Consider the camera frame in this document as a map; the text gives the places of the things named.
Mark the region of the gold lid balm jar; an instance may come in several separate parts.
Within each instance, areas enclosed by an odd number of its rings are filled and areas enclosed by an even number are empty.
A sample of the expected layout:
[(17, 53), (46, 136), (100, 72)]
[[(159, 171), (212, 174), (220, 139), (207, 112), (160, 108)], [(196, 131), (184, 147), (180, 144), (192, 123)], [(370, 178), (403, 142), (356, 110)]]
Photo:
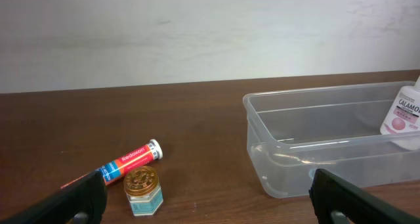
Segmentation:
[(159, 177), (156, 170), (150, 166), (130, 171), (124, 177), (123, 185), (135, 217), (154, 215), (163, 204)]

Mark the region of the clear plastic container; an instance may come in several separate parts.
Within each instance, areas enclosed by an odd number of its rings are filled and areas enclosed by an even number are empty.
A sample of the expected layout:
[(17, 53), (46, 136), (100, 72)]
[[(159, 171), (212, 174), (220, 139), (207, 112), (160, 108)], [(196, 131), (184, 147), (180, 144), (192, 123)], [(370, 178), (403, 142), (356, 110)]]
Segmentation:
[(419, 134), (380, 132), (404, 82), (244, 96), (247, 151), (265, 192), (306, 195), (317, 169), (358, 187), (419, 178)]

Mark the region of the orange vitamin tablet tube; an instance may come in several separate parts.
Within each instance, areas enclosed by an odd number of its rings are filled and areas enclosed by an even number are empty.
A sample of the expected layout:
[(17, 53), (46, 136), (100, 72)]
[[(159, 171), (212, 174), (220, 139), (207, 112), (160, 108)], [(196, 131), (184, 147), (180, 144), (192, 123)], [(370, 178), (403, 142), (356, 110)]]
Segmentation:
[(147, 144), (123, 155), (107, 164), (100, 166), (95, 171), (101, 175), (102, 180), (96, 180), (96, 185), (100, 188), (114, 183), (118, 179), (127, 175), (130, 171), (146, 164), (163, 158), (163, 151), (155, 139), (151, 139)]

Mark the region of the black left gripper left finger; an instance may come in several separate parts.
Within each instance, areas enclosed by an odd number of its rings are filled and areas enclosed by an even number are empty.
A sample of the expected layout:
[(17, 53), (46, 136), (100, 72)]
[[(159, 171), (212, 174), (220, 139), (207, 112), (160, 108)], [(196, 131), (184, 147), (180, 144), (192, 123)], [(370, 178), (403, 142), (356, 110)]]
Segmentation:
[(94, 171), (2, 223), (95, 224), (102, 221), (106, 204), (107, 189), (102, 173)]

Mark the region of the white calamine lotion bottle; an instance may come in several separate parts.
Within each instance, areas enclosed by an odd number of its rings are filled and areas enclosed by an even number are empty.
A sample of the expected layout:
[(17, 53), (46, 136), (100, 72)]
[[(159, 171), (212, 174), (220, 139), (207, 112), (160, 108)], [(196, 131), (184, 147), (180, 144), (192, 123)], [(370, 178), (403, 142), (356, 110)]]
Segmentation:
[(412, 86), (403, 86), (384, 121), (381, 124), (382, 135), (419, 132), (419, 79)]

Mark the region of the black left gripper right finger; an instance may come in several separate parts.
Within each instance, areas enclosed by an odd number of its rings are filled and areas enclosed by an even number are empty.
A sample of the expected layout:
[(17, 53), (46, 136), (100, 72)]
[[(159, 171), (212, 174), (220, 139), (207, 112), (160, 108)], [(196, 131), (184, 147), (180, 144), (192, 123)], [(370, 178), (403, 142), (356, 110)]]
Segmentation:
[(319, 224), (419, 224), (419, 218), (378, 199), (335, 174), (317, 169), (309, 195)]

